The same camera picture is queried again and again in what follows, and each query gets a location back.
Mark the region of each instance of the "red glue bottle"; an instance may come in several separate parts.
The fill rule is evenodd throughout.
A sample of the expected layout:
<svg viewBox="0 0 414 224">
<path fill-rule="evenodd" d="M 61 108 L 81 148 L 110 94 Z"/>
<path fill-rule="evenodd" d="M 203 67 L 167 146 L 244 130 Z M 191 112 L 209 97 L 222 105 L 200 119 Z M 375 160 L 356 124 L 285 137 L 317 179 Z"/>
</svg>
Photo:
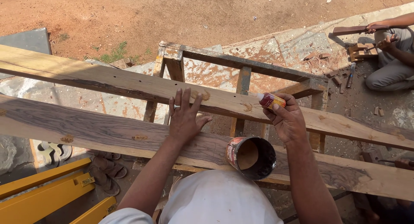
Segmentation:
<svg viewBox="0 0 414 224">
<path fill-rule="evenodd" d="M 274 96 L 270 93 L 253 93 L 250 91 L 247 91 L 250 95 L 256 96 L 259 99 L 259 104 L 272 109 L 273 105 L 278 104 L 282 108 L 286 106 L 286 101 L 278 96 Z"/>
</svg>

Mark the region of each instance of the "dirt ground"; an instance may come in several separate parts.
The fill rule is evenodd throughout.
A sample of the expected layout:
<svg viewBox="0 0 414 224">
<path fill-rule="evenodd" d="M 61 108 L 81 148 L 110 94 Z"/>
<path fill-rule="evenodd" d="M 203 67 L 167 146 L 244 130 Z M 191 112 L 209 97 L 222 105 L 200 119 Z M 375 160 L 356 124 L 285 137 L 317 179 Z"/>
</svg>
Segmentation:
<svg viewBox="0 0 414 224">
<path fill-rule="evenodd" d="M 228 45 L 411 1 L 0 0 L 0 36 L 46 27 L 53 54 L 78 60 L 109 53 L 127 41 L 128 56 L 141 56 L 139 62 L 145 63 L 155 59 L 162 40 Z"/>
</svg>

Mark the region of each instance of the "stone floor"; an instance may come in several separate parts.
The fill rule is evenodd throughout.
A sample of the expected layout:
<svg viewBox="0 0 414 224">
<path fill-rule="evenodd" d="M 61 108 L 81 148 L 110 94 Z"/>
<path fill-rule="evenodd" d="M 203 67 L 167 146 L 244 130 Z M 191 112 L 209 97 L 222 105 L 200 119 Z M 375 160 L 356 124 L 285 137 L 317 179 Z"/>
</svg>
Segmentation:
<svg viewBox="0 0 414 224">
<path fill-rule="evenodd" d="M 321 22 L 316 26 L 274 33 L 227 46 L 216 45 L 208 49 L 264 63 L 276 62 L 282 66 L 308 73 L 322 74 L 336 69 L 347 68 L 350 65 L 345 48 L 347 45 L 356 42 L 373 42 L 373 35 L 354 34 L 339 37 L 331 36 L 329 33 L 332 32 L 335 26 L 367 25 L 370 22 L 392 18 L 413 11 L 414 3 L 409 3 L 373 13 L 350 16 L 328 23 Z M 303 64 L 301 62 L 302 59 L 313 51 L 318 51 L 319 53 L 329 52 L 332 56 L 322 65 Z M 184 65 L 186 81 L 235 92 L 238 69 L 188 59 L 184 60 Z M 154 63 L 147 63 L 130 67 L 126 70 L 152 75 L 153 67 Z M 354 77 L 352 88 L 347 89 L 344 94 L 340 94 L 339 88 L 330 80 L 329 87 L 334 91 L 334 94 L 328 100 L 327 111 L 341 115 L 347 113 L 352 117 L 363 118 L 372 123 L 385 123 L 414 129 L 414 121 L 412 118 L 414 115 L 412 105 L 414 92 L 380 93 L 368 90 L 364 83 L 364 74 L 369 75 L 376 68 L 377 64 L 375 61 L 357 63 L 356 76 Z M 169 78 L 168 72 L 164 75 L 164 78 Z M 294 83 L 281 78 L 253 73 L 250 90 L 254 92 L 274 91 Z M 0 93 L 139 120 L 143 118 L 146 104 L 146 101 L 142 100 L 20 77 L 1 79 Z M 302 98 L 299 102 L 304 107 L 310 107 L 310 97 Z M 373 110 L 376 106 L 383 108 L 385 116 L 373 115 Z M 163 123 L 165 113 L 166 105 L 159 104 L 155 122 Z M 231 118 L 219 115 L 212 116 L 213 121 L 208 123 L 203 131 L 228 136 Z M 244 133 L 246 136 L 259 135 L 260 125 L 256 122 L 246 121 Z M 273 144 L 280 144 L 274 131 L 270 132 L 269 140 Z M 14 166 L 11 165 L 7 168 L 7 170 L 12 171 L 11 173 L 0 176 L 0 184 L 13 180 L 7 180 L 6 177 L 12 178 L 16 174 L 24 177 L 27 174 L 33 174 L 33 170 L 38 172 L 45 170 L 43 159 L 36 151 L 35 146 L 37 144 L 39 144 L 39 141 L 36 140 L 29 140 L 24 144 L 15 144 L 20 146 L 20 148 L 25 148 L 25 152 L 30 156 L 23 157 L 22 161 L 17 161 L 20 158 L 20 154 L 13 153 L 13 147 L 7 151 L 7 154 L 4 152 L 0 154 L 0 157 L 5 155 L 5 160 L 16 162 Z M 359 159 L 362 148 L 366 146 L 368 144 L 327 136 L 325 153 L 338 157 Z M 86 154 L 84 149 L 73 148 L 73 157 L 69 162 L 78 158 L 91 156 Z M 404 153 L 402 150 L 393 149 L 392 151 L 387 151 L 385 147 L 379 146 L 379 148 L 384 158 L 394 158 Z M 121 187 L 121 193 L 116 197 L 118 201 L 122 199 L 132 181 L 139 173 L 139 171 L 132 170 L 131 162 L 122 160 L 120 162 L 128 168 L 129 172 L 125 178 L 117 180 Z M 29 165 L 31 171 L 24 169 L 23 171 L 25 173 L 22 173 L 21 170 L 18 170 L 19 168 L 27 167 L 27 165 Z M 169 178 L 168 184 L 171 185 L 171 178 Z M 166 186 L 164 195 L 168 195 L 168 188 Z M 269 198 L 277 214 L 282 219 L 295 214 L 290 192 L 269 189 L 263 189 L 263 192 Z M 89 198 L 94 197 L 94 202 L 96 202 L 103 199 L 104 194 L 97 190 L 88 196 L 90 196 Z M 353 206 L 351 195 L 337 200 L 337 205 L 340 208 L 344 223 L 356 223 L 356 220 L 358 223 L 363 223 Z M 56 216 L 56 214 L 51 215 L 49 220 L 53 220 L 53 216 Z"/>
</svg>

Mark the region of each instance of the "metal hinge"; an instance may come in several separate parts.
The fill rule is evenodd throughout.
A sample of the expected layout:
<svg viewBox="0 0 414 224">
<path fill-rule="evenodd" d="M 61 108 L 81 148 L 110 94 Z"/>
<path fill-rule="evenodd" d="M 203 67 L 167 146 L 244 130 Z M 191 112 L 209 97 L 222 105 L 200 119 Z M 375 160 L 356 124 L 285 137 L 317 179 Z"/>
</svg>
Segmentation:
<svg viewBox="0 0 414 224">
<path fill-rule="evenodd" d="M 88 179 L 82 180 L 82 182 L 80 182 L 82 187 L 85 187 L 86 185 L 95 182 L 95 178 L 92 176 Z"/>
<path fill-rule="evenodd" d="M 118 203 L 112 204 L 108 209 L 106 209 L 107 215 L 110 215 L 118 207 Z"/>
</svg>

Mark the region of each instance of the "yellow metal frame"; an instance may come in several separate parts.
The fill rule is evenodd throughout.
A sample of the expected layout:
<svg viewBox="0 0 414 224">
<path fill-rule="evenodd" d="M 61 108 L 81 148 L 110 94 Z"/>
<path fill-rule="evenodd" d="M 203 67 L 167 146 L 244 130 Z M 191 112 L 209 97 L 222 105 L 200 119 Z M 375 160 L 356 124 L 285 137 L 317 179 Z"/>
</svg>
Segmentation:
<svg viewBox="0 0 414 224">
<path fill-rule="evenodd" d="M 70 224 L 98 224 L 111 211 L 116 209 L 116 205 L 115 197 L 107 197 Z"/>
<path fill-rule="evenodd" d="M 13 181 L 0 186 L 0 200 L 7 198 L 11 195 L 18 194 L 32 188 L 44 184 L 48 181 L 59 178 L 63 175 L 67 175 L 71 172 L 77 171 L 80 168 L 85 167 L 91 162 L 89 158 L 84 158 L 73 163 L 68 163 L 63 166 L 50 169 L 48 171 L 41 172 L 17 181 Z"/>
<path fill-rule="evenodd" d="M 89 173 L 70 175 L 43 187 L 0 203 L 1 223 L 33 224 L 69 202 L 93 190 L 95 184 L 82 186 Z"/>
</svg>

